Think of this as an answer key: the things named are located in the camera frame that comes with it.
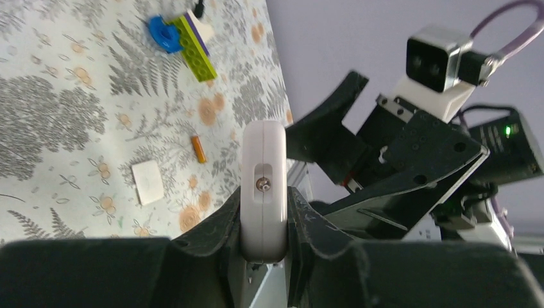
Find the lego brick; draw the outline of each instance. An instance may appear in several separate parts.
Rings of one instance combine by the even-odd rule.
[[[209,56],[210,53],[208,52],[208,49],[206,48],[206,45],[204,45],[204,42],[202,41],[202,38],[200,37],[200,33],[198,33],[198,30],[196,29],[196,26],[194,25],[194,22],[192,21],[191,16],[188,13],[186,13],[184,16],[185,16],[185,19],[187,19],[187,23],[191,27],[191,30],[194,33],[194,36],[198,40],[198,43],[200,44],[200,47],[202,47],[202,49],[204,50],[204,53],[207,56]]]
[[[200,82],[215,79],[217,77],[216,70],[200,45],[187,19],[180,17],[168,22],[168,24],[175,25],[180,32],[180,45],[184,48],[181,54],[196,76],[196,79]]]

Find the white plastic part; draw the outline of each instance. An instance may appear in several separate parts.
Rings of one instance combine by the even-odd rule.
[[[150,160],[132,166],[132,174],[141,205],[147,205],[164,197],[164,186],[156,161]]]
[[[497,213],[495,213],[489,201],[486,201],[486,206],[489,213],[491,213],[491,223],[478,223],[473,229],[458,230],[457,233],[467,242],[495,244],[507,250],[512,250],[510,237],[500,224]]]
[[[276,121],[254,121],[242,139],[241,250],[248,262],[275,263],[287,253],[287,146]]]
[[[204,24],[198,20],[191,10],[187,11],[187,14],[191,18],[192,24],[196,28],[196,31],[198,31],[198,35],[200,35],[202,42],[206,44],[216,34],[214,28],[211,25]]]
[[[466,103],[476,86],[460,81],[444,91],[435,92],[404,75],[393,89],[392,98],[400,96],[438,119],[449,123]]]

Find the gray wall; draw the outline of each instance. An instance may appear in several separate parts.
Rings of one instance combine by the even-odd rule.
[[[387,94],[403,74],[407,38],[430,23],[470,32],[505,0],[268,0],[268,10],[285,85],[295,120],[318,106],[350,69],[370,78],[369,85],[344,120],[356,132],[380,92]],[[520,8],[492,22],[475,48],[494,51],[534,20]],[[477,89],[468,104],[479,101],[512,104],[532,125],[544,146],[544,35]],[[470,124],[489,118],[473,114]],[[336,201],[346,195],[315,166],[310,167],[316,199]],[[499,201],[519,232],[544,233],[541,191],[544,178],[500,188]]]

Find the blue lego piece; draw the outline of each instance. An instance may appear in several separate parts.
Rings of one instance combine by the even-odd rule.
[[[148,28],[153,40],[167,53],[177,53],[183,50],[176,26],[165,24],[161,16],[151,18]]]

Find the metal screw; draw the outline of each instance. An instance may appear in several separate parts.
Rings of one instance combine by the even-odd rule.
[[[487,57],[484,61],[484,64],[485,65],[488,65],[488,66],[493,66],[497,63],[497,59],[495,59],[494,57],[490,56],[490,57]]]
[[[270,180],[268,180],[268,178],[265,178],[264,176],[257,180],[257,189],[259,191],[262,191],[262,192],[268,191],[270,189],[270,186],[271,186]]]
[[[380,156],[378,157],[378,161],[380,162],[380,164],[385,164],[387,161],[386,159],[384,158],[384,153],[387,151],[387,146],[384,146],[383,148],[380,149]]]

